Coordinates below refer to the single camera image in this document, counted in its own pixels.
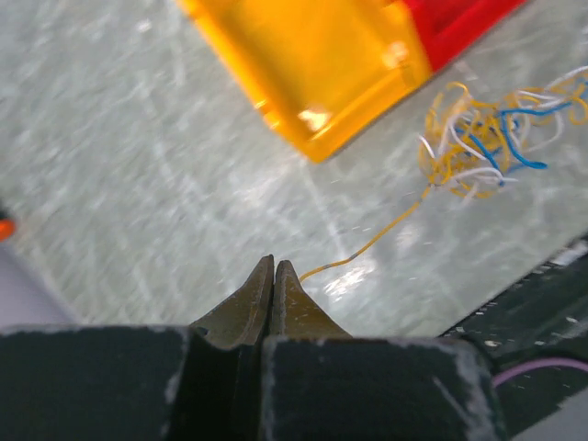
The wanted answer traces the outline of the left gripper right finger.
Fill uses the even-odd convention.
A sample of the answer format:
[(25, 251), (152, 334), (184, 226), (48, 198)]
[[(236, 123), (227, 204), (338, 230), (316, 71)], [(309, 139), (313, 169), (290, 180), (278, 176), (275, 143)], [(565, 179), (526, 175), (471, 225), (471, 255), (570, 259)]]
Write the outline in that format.
[(277, 266), (269, 333), (293, 339), (351, 337), (306, 293), (286, 260)]

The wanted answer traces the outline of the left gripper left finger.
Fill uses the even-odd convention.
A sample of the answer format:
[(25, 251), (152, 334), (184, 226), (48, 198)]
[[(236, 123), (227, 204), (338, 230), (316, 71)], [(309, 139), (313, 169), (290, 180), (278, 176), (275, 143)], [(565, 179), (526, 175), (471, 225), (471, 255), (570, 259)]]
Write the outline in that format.
[(263, 256), (228, 298), (190, 325), (198, 350), (258, 350), (266, 333), (275, 280), (274, 256)]

